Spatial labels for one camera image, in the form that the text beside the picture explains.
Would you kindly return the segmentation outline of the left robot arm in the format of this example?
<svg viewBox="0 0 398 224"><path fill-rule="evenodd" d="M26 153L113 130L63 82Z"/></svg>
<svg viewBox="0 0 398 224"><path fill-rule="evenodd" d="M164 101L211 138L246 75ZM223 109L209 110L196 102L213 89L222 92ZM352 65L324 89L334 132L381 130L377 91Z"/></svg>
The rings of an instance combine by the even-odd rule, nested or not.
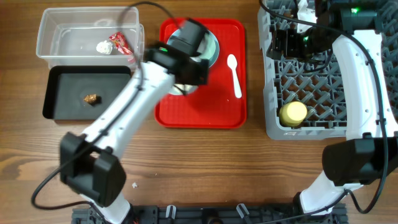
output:
<svg viewBox="0 0 398 224"><path fill-rule="evenodd" d="M64 135L60 143L60 179L94 208L102 223L132 223L131 204L121 191L126 173L120 159L132 135L175 84L207 83L209 61L199 59L209 36L187 19L169 44L146 48L122 92L82 135Z"/></svg>

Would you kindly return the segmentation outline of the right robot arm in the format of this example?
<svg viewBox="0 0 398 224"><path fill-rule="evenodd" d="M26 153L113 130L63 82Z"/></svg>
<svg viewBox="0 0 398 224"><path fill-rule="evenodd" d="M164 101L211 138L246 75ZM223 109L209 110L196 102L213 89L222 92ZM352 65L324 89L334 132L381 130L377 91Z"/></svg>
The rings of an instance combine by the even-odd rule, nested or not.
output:
<svg viewBox="0 0 398 224"><path fill-rule="evenodd" d="M332 50L340 68L346 102L346 141L327 146L322 173L298 195L304 216L321 216L356 189L378 181L368 213L397 167L397 121L391 110L382 67L382 19L377 1L296 1L290 22L277 30L267 56L313 62Z"/></svg>

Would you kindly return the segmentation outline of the yellow plastic cup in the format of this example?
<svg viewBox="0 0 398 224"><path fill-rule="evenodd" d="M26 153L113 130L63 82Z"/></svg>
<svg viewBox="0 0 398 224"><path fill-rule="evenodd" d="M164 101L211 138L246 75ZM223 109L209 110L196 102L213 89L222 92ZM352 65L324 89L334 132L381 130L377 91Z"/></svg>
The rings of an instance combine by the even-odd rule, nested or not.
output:
<svg viewBox="0 0 398 224"><path fill-rule="evenodd" d="M287 103L279 111L281 124L288 127L299 126L306 116L307 107L299 101Z"/></svg>

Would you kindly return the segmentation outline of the brown food scrap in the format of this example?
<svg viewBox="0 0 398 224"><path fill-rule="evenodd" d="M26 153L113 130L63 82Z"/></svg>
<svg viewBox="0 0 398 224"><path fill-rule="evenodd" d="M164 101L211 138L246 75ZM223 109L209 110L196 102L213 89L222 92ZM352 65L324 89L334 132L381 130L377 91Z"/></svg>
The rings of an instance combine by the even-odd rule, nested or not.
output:
<svg viewBox="0 0 398 224"><path fill-rule="evenodd" d="M100 101L101 97L97 94L86 95L83 100L89 105L95 105Z"/></svg>

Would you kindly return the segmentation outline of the red snack wrapper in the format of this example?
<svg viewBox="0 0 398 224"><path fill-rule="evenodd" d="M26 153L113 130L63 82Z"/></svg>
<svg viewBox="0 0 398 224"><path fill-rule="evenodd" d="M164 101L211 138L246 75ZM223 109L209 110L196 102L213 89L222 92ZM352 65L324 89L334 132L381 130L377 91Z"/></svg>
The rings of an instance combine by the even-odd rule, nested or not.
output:
<svg viewBox="0 0 398 224"><path fill-rule="evenodd" d="M135 63L136 58L134 56L134 51L130 48L127 39L125 38L122 32L116 32L109 37L109 40L115 45L117 50L122 53L123 55L127 55L128 62Z"/></svg>

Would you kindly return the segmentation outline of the light blue bowl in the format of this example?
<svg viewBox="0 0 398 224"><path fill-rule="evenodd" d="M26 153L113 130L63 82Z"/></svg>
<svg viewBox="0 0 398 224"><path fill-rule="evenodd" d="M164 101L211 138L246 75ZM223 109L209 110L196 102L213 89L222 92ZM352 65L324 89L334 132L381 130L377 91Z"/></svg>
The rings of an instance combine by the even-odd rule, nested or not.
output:
<svg viewBox="0 0 398 224"><path fill-rule="evenodd" d="M198 86L195 85L183 85L183 84L175 84L169 91L171 95L189 95L196 91Z"/></svg>

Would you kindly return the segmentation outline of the white tissue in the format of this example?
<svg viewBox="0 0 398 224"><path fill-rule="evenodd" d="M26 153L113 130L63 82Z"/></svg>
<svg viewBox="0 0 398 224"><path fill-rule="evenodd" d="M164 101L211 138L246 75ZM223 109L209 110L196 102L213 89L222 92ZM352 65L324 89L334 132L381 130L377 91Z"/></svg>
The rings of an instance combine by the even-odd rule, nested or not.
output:
<svg viewBox="0 0 398 224"><path fill-rule="evenodd" d="M113 43L108 40L104 40L97 44L96 51L103 55L110 55L113 51Z"/></svg>

